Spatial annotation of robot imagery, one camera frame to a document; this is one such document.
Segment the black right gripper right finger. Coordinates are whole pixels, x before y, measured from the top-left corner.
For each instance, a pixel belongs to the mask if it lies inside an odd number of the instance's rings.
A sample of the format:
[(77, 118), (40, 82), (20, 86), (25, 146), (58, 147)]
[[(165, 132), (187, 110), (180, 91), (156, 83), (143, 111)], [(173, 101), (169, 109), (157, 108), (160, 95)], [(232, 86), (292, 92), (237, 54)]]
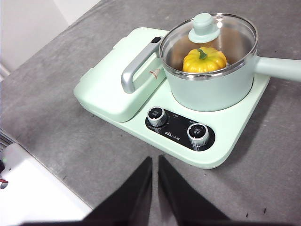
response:
[(162, 155), (158, 178), (172, 213), (180, 226), (222, 226), (230, 218), (200, 195)]

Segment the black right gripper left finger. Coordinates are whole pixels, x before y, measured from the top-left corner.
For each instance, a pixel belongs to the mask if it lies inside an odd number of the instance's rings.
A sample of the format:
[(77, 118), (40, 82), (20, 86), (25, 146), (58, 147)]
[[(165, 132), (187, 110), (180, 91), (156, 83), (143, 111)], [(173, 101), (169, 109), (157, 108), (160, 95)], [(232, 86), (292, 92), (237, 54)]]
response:
[(146, 226), (152, 198), (152, 158), (147, 157), (106, 200), (84, 219), (87, 226)]

